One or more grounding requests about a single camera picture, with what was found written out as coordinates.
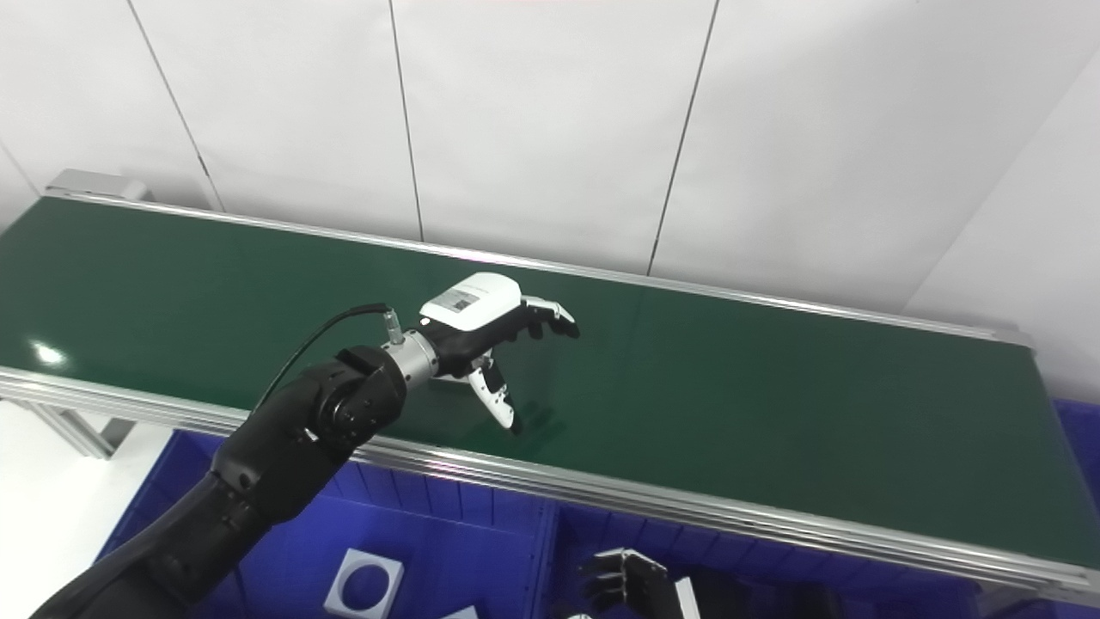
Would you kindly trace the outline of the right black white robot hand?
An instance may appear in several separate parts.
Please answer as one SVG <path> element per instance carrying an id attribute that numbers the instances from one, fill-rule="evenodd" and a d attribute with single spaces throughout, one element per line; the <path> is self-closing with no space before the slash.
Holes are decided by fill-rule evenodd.
<path id="1" fill-rule="evenodd" d="M 585 611 L 578 618 L 604 618 L 618 607 L 638 618 L 700 618 L 692 581 L 673 581 L 668 568 L 629 548 L 594 553 L 578 570 L 584 583 Z"/>

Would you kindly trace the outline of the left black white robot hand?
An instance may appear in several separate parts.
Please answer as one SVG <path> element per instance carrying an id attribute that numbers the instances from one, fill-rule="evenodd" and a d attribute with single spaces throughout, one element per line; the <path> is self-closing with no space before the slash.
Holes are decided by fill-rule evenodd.
<path id="1" fill-rule="evenodd" d="M 495 272 L 461 279 L 425 302 L 419 314 L 418 333 L 435 352 L 435 378 L 468 383 L 492 418 L 515 435 L 522 423 L 492 352 L 522 332 L 541 340 L 546 328 L 580 338 L 578 322 L 565 307 L 522 294 L 517 281 Z"/>

